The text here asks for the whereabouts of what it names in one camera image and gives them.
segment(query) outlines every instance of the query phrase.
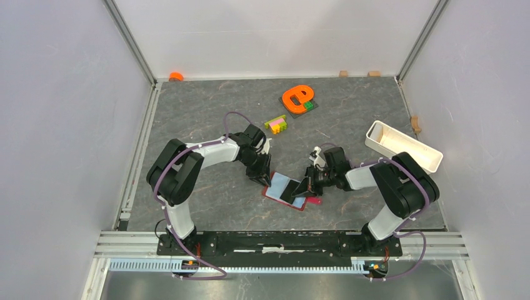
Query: white wall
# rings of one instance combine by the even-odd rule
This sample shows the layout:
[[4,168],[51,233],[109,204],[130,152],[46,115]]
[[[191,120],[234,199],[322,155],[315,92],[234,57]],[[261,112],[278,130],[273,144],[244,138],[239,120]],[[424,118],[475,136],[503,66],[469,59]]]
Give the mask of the white wall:
[[157,78],[395,75],[436,0],[116,0]]
[[149,85],[102,1],[1,1],[0,299],[79,299]]
[[405,78],[484,299],[528,299],[530,2],[451,1]]

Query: gray table surface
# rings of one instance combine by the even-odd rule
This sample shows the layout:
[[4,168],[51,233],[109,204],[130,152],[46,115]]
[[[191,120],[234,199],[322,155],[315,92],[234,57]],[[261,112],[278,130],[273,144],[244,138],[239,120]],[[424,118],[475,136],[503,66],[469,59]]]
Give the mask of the gray table surface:
[[[319,107],[296,119],[278,101],[298,84],[314,89]],[[271,170],[294,179],[303,178],[309,152],[325,142],[344,148],[356,164],[381,155],[364,145],[366,131],[380,120],[413,136],[408,112],[391,77],[311,79],[255,79],[235,81],[165,82],[132,207],[128,230],[152,231],[163,218],[160,205],[145,182],[149,168],[173,138],[198,143],[224,134],[222,118],[239,111],[263,128],[271,141]],[[287,130],[273,135],[263,123],[287,114]],[[232,133],[243,131],[246,121],[229,116]],[[245,176],[240,162],[225,162],[203,169],[189,198],[198,230],[361,229],[384,206],[376,188],[344,192],[324,190],[320,206],[307,204],[297,211],[261,195],[262,187]],[[441,229],[438,205],[432,205],[414,229]]]

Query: white tray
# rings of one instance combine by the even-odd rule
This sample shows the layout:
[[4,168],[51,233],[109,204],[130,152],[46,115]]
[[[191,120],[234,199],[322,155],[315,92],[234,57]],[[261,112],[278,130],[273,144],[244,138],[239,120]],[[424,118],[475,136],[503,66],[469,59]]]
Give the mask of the white tray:
[[444,154],[424,143],[411,138],[381,121],[375,121],[366,133],[364,144],[390,158],[397,153],[407,152],[427,172],[434,173],[442,162]]

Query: green lego brick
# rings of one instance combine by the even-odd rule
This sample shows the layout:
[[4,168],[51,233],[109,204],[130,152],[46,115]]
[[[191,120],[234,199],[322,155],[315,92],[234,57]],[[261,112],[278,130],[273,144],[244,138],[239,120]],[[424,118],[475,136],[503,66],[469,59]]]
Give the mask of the green lego brick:
[[304,107],[305,107],[308,111],[310,111],[310,110],[313,109],[313,103],[311,103],[311,102],[305,102],[305,103],[304,103]]
[[282,122],[282,123],[280,123],[278,125],[280,125],[280,132],[287,129],[287,123],[285,123],[285,122]]

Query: orange connector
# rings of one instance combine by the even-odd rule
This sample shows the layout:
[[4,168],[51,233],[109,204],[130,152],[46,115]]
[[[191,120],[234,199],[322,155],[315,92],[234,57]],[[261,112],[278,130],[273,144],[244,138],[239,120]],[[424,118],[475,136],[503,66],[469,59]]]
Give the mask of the orange connector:
[[182,81],[184,80],[184,76],[182,76],[181,73],[173,72],[169,75],[169,81]]

